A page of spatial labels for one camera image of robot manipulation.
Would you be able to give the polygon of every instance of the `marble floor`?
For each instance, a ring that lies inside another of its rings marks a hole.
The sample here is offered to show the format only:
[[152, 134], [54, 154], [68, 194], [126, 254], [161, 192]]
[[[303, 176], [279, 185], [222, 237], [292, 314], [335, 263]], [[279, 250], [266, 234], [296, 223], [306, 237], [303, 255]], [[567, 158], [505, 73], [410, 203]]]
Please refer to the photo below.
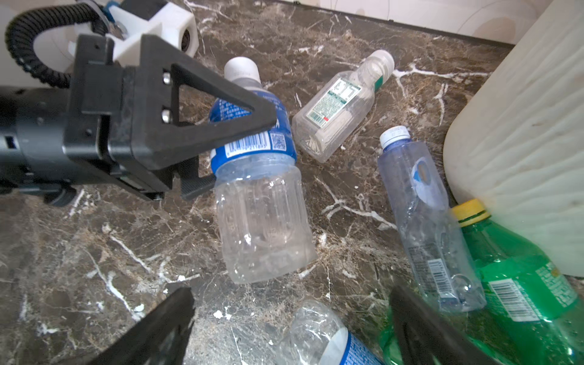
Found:
[[[85, 186], [67, 208], [2, 196], [0, 363], [83, 363], [183, 286], [197, 307], [185, 364], [272, 364], [273, 344], [303, 298], [330, 305], [380, 352], [389, 292], [413, 282], [377, 170], [378, 137], [406, 125], [442, 171], [450, 123], [510, 49], [291, 4], [195, 3], [196, 58], [219, 73], [232, 57], [253, 59], [290, 115], [374, 50], [396, 60], [372, 111], [326, 164], [299, 153], [318, 259], [267, 282], [234, 284], [212, 193], [183, 201], [175, 189], [149, 203], [116, 187]], [[213, 102], [190, 90], [181, 98], [191, 121]]]

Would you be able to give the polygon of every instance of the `white bottle cap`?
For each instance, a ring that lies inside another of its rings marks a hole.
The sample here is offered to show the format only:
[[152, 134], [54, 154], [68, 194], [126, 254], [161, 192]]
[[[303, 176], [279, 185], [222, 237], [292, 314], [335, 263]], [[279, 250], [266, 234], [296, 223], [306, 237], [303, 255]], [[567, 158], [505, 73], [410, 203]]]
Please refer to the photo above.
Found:
[[235, 57], [227, 61], [224, 74], [228, 81], [248, 78], [262, 82], [259, 78], [258, 65], [247, 57]]
[[383, 66], [384, 66], [383, 83], [387, 82], [387, 80], [389, 80], [391, 74], [394, 72], [394, 68], [395, 68], [394, 58], [391, 56], [391, 54], [388, 51], [385, 51], [385, 50], [377, 50], [377, 51], [371, 53], [371, 55], [369, 57], [378, 58], [383, 63]]
[[387, 131], [381, 133], [381, 137], [379, 140], [381, 141], [381, 148], [385, 149], [387, 146], [392, 144], [393, 142], [399, 140], [406, 140], [410, 139], [410, 135], [408, 129], [404, 126], [397, 126], [393, 128], [389, 128]]

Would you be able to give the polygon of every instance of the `yellow bottle cap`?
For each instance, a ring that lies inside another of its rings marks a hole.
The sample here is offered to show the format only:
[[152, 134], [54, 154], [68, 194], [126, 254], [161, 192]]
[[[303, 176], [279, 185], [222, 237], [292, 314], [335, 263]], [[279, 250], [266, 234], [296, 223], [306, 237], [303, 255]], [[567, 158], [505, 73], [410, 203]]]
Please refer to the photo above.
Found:
[[452, 212], [456, 216], [456, 219], [458, 219], [460, 227], [475, 224], [491, 216], [478, 199], [472, 199], [466, 203], [459, 204], [452, 208]]

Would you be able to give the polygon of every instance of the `metal bolt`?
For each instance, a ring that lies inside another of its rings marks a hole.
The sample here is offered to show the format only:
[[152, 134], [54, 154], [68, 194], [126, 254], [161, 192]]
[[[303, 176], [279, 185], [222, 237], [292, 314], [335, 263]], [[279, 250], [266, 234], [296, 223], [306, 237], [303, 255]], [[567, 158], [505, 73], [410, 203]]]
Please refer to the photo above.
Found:
[[162, 122], [165, 124], [169, 124], [172, 122], [172, 114], [170, 110], [168, 109], [162, 110]]
[[171, 78], [171, 73], [170, 72], [164, 72], [162, 74], [162, 82], [164, 82], [165, 85], [170, 85], [172, 82], [172, 78]]

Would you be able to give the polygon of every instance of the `patterned wallpaper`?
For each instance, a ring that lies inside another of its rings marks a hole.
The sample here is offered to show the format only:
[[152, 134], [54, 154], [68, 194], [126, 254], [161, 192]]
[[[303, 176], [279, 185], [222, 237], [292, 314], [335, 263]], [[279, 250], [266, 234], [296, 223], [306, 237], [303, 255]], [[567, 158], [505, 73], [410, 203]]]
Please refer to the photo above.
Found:
[[323, 9], [517, 43], [552, 0], [300, 0]]

